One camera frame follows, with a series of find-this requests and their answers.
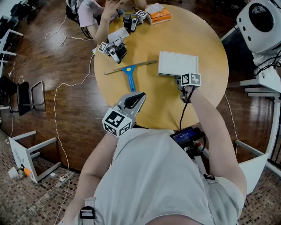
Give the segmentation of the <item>person's right forearm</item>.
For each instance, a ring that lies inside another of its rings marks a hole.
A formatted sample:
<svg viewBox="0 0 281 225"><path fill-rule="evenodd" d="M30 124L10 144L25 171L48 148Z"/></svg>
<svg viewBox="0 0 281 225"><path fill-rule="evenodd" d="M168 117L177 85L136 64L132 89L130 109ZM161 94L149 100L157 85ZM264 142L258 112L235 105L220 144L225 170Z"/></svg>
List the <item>person's right forearm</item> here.
<svg viewBox="0 0 281 225"><path fill-rule="evenodd" d="M247 182L240 168L226 124L217 109L195 89L190 101L209 141L209 171L217 177L233 182L247 194Z"/></svg>

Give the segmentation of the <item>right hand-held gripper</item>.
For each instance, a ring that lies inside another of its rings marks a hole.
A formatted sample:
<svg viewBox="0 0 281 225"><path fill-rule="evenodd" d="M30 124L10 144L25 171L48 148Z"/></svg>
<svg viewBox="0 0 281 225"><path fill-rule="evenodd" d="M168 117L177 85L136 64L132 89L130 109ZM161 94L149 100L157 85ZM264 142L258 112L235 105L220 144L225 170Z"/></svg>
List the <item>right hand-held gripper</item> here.
<svg viewBox="0 0 281 225"><path fill-rule="evenodd" d="M189 103L190 97L194 91L194 89L197 89L201 86L201 74L199 73L187 73L183 74L181 76L178 76L174 78L175 84L178 87L178 90L180 91L180 99L183 103ZM191 86L192 91L187 92L185 87Z"/></svg>

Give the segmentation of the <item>blue squeegee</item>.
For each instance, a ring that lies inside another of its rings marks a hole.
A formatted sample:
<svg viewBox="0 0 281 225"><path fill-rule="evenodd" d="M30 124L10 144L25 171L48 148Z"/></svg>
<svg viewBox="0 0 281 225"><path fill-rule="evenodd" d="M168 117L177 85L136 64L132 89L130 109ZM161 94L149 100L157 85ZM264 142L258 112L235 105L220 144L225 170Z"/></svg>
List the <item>blue squeegee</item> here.
<svg viewBox="0 0 281 225"><path fill-rule="evenodd" d="M151 60L151 61L141 62L141 63L129 65L129 66L126 66L126 67L122 67L122 68L119 68L119 69L115 69L115 70L113 70L113 71L111 71L111 72L106 72L106 73L104 73L104 75L109 75L109 74L112 74L112 73L116 73L116 72L119 72L119 71L123 71L123 72L127 75L127 77L128 77L130 91L131 91L131 92L136 92L136 87L135 87L135 83L134 83L134 80L133 80L133 72L134 72L134 70L135 70L138 66L154 64L154 63L156 63L156 62L157 62L157 60Z"/></svg>

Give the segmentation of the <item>white paper sheet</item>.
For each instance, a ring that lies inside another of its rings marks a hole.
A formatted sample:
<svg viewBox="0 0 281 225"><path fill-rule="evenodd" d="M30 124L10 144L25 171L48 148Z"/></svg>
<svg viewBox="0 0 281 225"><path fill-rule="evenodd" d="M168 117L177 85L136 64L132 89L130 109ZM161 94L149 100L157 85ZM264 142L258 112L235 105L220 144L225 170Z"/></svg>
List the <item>white paper sheet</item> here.
<svg viewBox="0 0 281 225"><path fill-rule="evenodd" d="M124 38L126 38L128 36L130 36L128 31L124 27L122 27L122 28L118 29L117 31L115 31L113 33L110 33L108 35L108 41L109 42L114 42L115 40L117 40L119 38L124 39Z"/></svg>

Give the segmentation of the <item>white rectangular tray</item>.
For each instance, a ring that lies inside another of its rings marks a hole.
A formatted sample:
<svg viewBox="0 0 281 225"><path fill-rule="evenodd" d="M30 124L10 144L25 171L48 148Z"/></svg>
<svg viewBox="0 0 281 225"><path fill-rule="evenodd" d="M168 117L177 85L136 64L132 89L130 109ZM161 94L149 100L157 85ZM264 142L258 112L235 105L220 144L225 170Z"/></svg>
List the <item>white rectangular tray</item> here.
<svg viewBox="0 0 281 225"><path fill-rule="evenodd" d="M198 63L198 56L160 51L158 75L180 77L187 73L199 73Z"/></svg>

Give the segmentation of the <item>black office chair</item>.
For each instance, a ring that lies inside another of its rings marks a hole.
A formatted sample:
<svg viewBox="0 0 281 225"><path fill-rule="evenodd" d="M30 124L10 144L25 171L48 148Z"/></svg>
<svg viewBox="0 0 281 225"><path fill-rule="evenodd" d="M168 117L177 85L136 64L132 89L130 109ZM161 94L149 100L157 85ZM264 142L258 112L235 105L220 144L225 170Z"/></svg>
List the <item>black office chair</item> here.
<svg viewBox="0 0 281 225"><path fill-rule="evenodd" d="M71 19L72 21L80 25L78 8L83 0L65 0L65 1L66 1L65 14L67 18Z"/></svg>

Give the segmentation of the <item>white desk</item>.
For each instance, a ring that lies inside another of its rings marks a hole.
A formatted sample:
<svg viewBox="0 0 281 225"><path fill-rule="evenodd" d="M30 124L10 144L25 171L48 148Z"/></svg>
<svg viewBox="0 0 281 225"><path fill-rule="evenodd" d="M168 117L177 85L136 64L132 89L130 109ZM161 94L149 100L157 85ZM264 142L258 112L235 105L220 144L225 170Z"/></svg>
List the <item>white desk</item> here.
<svg viewBox="0 0 281 225"><path fill-rule="evenodd" d="M269 157L273 155L277 137L281 125L281 78L274 69L266 69L254 79L232 82L227 85L231 87L243 87L249 97L272 97L274 100L274 113L270 139L266 153Z"/></svg>

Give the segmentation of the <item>white round machine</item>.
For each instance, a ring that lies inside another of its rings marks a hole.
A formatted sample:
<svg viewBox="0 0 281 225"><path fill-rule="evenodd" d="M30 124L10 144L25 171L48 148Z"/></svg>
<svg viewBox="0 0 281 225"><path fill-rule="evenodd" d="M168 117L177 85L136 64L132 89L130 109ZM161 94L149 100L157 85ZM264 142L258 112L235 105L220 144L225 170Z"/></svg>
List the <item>white round machine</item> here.
<svg viewBox="0 0 281 225"><path fill-rule="evenodd" d="M271 0L253 0L237 16L248 49L256 54L281 48L281 7Z"/></svg>

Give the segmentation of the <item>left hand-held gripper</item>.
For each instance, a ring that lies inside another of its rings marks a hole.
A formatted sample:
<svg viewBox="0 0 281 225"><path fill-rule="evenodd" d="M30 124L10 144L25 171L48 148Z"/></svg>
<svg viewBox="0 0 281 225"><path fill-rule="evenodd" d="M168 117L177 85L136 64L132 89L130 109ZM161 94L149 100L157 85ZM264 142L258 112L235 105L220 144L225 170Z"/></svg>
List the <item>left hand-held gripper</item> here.
<svg viewBox="0 0 281 225"><path fill-rule="evenodd" d="M102 125L108 133L120 137L136 123L136 116L140 112L146 99L144 92L132 92L123 95L119 101L109 108L102 119Z"/></svg>

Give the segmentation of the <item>person's left forearm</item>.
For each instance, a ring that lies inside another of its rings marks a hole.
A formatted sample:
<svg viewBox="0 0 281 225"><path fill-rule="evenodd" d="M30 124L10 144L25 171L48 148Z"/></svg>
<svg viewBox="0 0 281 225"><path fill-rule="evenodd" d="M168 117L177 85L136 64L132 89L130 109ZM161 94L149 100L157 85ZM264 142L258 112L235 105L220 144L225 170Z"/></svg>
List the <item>person's left forearm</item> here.
<svg viewBox="0 0 281 225"><path fill-rule="evenodd" d="M64 214L64 225L72 225L72 221L84 207L85 199L93 197L101 179L109 169L118 143L118 138L106 133L86 160L72 202Z"/></svg>

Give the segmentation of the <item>spare hand-held gripper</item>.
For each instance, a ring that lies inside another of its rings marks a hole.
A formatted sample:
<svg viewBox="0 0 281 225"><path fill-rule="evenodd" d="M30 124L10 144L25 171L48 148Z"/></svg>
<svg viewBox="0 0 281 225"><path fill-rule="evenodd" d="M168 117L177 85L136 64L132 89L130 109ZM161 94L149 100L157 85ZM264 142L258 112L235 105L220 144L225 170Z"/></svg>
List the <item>spare hand-held gripper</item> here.
<svg viewBox="0 0 281 225"><path fill-rule="evenodd" d="M118 36L112 42L108 42L108 43L102 42L98 50L101 53L104 53L107 56L112 57L114 61L118 64L121 63L121 61L127 54L126 45L120 36Z"/></svg>
<svg viewBox="0 0 281 225"><path fill-rule="evenodd" d="M133 14L123 15L123 26L128 32L135 32L138 25L141 25L147 18L147 12L139 10Z"/></svg>

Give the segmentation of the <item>person's white t-shirt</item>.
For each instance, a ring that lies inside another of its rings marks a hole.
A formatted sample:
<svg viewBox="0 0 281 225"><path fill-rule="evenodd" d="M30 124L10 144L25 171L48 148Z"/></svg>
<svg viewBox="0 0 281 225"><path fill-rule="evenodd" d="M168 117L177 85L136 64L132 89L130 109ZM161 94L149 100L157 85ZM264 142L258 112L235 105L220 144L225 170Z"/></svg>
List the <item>person's white t-shirt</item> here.
<svg viewBox="0 0 281 225"><path fill-rule="evenodd" d="M133 128L121 135L95 191L95 225L145 225L181 215L203 225L235 225L244 206L238 187L206 179L169 130Z"/></svg>

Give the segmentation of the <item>orange packet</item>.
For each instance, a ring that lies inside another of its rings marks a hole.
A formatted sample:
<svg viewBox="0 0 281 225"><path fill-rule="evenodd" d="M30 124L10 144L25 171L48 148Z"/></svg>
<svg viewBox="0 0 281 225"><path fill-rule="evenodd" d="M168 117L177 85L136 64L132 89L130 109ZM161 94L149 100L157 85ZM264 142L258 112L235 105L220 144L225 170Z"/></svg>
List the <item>orange packet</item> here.
<svg viewBox="0 0 281 225"><path fill-rule="evenodd" d="M172 14L170 13L170 11L164 8L159 3L148 6L145 11L148 14L148 20L151 25L166 22L172 19Z"/></svg>

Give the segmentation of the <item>black folding chair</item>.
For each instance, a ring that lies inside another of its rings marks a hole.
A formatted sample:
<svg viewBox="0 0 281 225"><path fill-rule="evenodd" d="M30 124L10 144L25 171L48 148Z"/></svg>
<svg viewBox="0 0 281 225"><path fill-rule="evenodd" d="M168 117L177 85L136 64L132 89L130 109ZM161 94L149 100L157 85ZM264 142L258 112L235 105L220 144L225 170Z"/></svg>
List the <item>black folding chair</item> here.
<svg viewBox="0 0 281 225"><path fill-rule="evenodd" d="M38 85L41 85L42 87L42 103L34 102L33 89L36 88ZM2 76L0 77L0 90L6 93L9 97L8 103L10 113L18 113L19 116L23 116L27 112L35 109L36 106L42 106L45 103L43 81L39 81L31 88L29 88L29 83L27 81L24 81L22 83L15 83L9 80L7 77ZM13 110L11 106L11 96L15 94L17 96L17 110Z"/></svg>

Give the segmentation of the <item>black screen device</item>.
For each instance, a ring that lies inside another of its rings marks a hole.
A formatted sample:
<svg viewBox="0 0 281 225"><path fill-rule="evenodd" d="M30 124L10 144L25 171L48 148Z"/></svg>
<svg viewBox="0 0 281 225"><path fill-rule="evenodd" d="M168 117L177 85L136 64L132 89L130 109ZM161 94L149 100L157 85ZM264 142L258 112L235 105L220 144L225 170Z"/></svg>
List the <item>black screen device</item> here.
<svg viewBox="0 0 281 225"><path fill-rule="evenodd" d="M170 137L190 156L200 156L205 149L206 136L198 127L187 127Z"/></svg>

